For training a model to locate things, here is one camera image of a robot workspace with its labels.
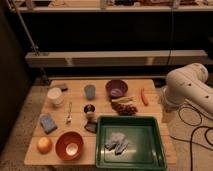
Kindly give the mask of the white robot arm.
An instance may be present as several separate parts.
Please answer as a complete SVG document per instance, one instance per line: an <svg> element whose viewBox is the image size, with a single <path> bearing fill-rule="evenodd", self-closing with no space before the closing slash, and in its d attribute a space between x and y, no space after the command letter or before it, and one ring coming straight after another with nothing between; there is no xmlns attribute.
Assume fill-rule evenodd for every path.
<svg viewBox="0 0 213 171"><path fill-rule="evenodd" d="M213 115L213 88L207 86L208 70L200 63L192 63L170 71L166 76L161 101L166 112L177 110L190 100Z"/></svg>

